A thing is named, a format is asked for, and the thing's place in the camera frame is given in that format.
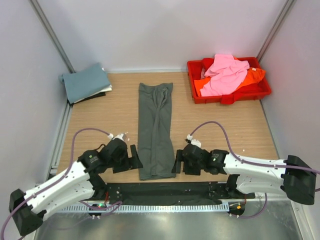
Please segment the grey t shirt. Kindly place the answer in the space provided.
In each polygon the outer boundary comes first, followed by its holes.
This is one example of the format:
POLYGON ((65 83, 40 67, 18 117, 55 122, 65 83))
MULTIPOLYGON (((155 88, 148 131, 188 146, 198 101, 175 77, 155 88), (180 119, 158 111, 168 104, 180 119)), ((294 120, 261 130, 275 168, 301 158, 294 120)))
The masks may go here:
POLYGON ((174 178, 174 147, 171 141, 173 83, 138 89, 138 157, 141 181, 174 178))

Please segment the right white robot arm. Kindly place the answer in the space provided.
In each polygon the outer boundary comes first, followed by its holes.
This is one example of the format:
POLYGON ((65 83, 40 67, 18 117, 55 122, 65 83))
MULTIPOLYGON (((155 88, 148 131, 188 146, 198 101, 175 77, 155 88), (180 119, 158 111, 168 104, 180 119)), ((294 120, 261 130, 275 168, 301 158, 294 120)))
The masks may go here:
POLYGON ((202 171, 227 175, 225 192, 231 198, 253 193, 286 195, 302 205, 315 203, 317 175, 299 157, 265 160, 235 155, 226 150, 207 151, 188 143, 176 152, 172 173, 199 176, 202 171))

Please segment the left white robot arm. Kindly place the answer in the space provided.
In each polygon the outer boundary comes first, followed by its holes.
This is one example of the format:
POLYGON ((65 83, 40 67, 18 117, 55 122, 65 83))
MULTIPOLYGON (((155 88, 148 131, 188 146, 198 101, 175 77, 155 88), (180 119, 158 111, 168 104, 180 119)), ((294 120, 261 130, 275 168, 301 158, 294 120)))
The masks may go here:
POLYGON ((85 151, 66 170, 43 184, 27 191, 13 191, 9 212, 19 234, 26 236, 69 205, 88 199, 101 200, 107 184, 100 174, 107 169, 115 174, 142 167, 136 146, 127 146, 122 139, 114 138, 100 148, 85 151))

